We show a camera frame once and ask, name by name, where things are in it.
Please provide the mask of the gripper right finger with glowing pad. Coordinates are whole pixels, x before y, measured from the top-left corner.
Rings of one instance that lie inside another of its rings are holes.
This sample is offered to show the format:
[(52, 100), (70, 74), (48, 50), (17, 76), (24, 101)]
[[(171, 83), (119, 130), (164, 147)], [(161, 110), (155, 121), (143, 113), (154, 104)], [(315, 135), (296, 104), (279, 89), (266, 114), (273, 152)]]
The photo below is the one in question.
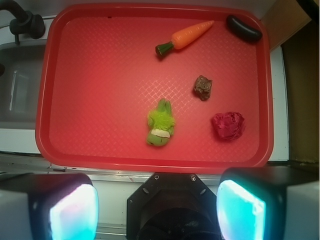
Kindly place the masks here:
[(232, 167), (223, 172), (216, 212), (225, 240), (318, 240), (318, 170)]

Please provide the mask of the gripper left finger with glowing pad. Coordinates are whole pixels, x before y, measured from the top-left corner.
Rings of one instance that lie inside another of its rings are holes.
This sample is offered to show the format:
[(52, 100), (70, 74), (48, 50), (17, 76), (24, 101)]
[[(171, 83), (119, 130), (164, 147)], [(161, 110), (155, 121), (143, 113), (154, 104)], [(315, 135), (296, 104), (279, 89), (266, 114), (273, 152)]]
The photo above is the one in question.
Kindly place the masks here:
[(1, 173), (2, 240), (93, 240), (99, 198), (84, 173)]

